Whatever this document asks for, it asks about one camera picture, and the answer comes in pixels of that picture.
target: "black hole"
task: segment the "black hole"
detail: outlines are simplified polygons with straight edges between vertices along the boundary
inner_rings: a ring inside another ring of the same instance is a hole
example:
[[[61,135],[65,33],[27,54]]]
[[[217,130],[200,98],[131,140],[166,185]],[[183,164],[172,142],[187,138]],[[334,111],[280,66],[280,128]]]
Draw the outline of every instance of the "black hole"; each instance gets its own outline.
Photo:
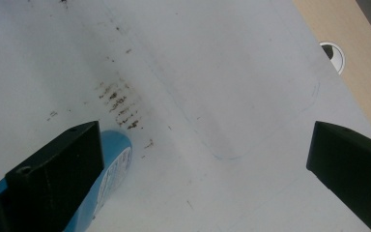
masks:
[[[331,45],[322,45],[322,49],[324,50],[324,52],[327,54],[327,57],[329,58],[329,60],[332,59],[333,57],[333,48]]]
[[[27,175],[32,171],[32,167],[30,166],[24,166],[19,169],[17,169],[17,172],[22,174],[22,175]]]

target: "blue object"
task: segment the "blue object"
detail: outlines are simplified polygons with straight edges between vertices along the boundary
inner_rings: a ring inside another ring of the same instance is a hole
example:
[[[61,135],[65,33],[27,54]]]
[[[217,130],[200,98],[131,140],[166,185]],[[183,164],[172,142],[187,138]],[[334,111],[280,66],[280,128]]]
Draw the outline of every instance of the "blue object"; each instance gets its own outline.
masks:
[[[65,232],[85,231],[110,193],[123,182],[128,172],[131,161],[131,143],[128,138],[114,130],[107,130],[100,134],[100,139],[104,169],[74,213]],[[7,187],[6,180],[2,179],[0,193]]]

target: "light wood surface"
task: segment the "light wood surface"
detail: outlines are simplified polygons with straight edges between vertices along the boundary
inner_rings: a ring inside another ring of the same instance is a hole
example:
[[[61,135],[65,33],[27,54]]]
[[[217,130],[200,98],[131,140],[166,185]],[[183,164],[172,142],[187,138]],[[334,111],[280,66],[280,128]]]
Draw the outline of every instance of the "light wood surface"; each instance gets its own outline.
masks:
[[[345,53],[345,83],[371,123],[371,25],[355,0],[294,0],[319,42]]]

